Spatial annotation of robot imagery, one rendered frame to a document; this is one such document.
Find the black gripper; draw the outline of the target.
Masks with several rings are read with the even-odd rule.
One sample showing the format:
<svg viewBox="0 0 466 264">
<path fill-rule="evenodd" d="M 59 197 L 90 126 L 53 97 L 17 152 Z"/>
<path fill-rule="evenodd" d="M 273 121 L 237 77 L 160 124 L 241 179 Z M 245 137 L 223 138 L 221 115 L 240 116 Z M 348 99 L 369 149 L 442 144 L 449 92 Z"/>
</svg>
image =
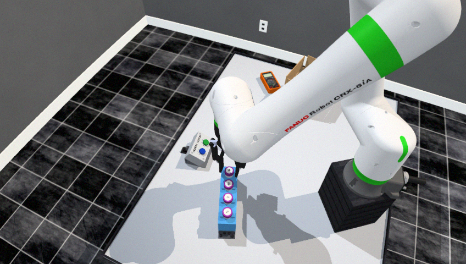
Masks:
<svg viewBox="0 0 466 264">
<path fill-rule="evenodd" d="M 223 148 L 221 146 L 221 141 L 218 139 L 218 140 L 215 140 L 215 138 L 211 138 L 210 140 L 210 143 L 209 143 L 210 147 L 211 147 L 211 150 L 212 150 L 212 159 L 214 161 L 217 161 L 217 163 L 219 164 L 219 173 L 222 172 L 223 168 L 224 168 L 224 151 L 223 151 Z M 218 147 L 217 145 L 222 149 L 221 151 L 221 154 L 218 155 Z M 235 161 L 235 165 L 236 165 L 236 169 L 235 169 L 235 177 L 238 176 L 238 173 L 240 171 L 241 168 L 245 168 L 246 166 L 246 163 L 240 163 L 240 162 L 236 162 Z"/>
</svg>

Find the orange digital multimeter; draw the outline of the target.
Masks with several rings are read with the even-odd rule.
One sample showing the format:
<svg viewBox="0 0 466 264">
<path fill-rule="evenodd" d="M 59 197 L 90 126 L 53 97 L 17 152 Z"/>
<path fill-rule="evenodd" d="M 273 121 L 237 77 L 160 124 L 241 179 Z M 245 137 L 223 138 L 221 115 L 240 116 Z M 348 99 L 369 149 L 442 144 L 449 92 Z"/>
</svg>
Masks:
<svg viewBox="0 0 466 264">
<path fill-rule="evenodd" d="M 260 79 L 269 94 L 272 94 L 281 88 L 272 71 L 261 73 Z"/>
</svg>

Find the white button housing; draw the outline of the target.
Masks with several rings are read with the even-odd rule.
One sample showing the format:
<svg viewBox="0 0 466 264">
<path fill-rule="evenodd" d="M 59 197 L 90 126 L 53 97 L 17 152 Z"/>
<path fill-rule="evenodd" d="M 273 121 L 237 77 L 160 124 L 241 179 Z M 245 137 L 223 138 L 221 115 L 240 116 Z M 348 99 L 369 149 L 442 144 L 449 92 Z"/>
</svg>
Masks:
<svg viewBox="0 0 466 264">
<path fill-rule="evenodd" d="M 182 147 L 180 153 L 186 154 L 185 163 L 206 168 L 211 147 L 209 145 L 211 137 L 198 132 L 192 139 L 190 146 Z"/>
</svg>

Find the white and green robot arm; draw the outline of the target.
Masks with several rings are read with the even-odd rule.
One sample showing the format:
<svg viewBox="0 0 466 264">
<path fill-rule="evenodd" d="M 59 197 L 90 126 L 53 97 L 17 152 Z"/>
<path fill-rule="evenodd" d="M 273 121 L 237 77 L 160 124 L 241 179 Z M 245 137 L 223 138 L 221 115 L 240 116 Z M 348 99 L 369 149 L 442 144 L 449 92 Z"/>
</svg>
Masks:
<svg viewBox="0 0 466 264">
<path fill-rule="evenodd" d="M 407 182 L 425 185 L 402 165 L 414 150 L 413 129 L 384 98 L 385 76 L 430 50 L 456 28 L 460 0 L 349 0 L 350 29 L 283 87 L 254 105 L 236 77 L 209 95 L 214 132 L 225 154 L 255 161 L 284 136 L 341 100 L 360 146 L 343 179 L 356 195 L 397 199 Z"/>
</svg>

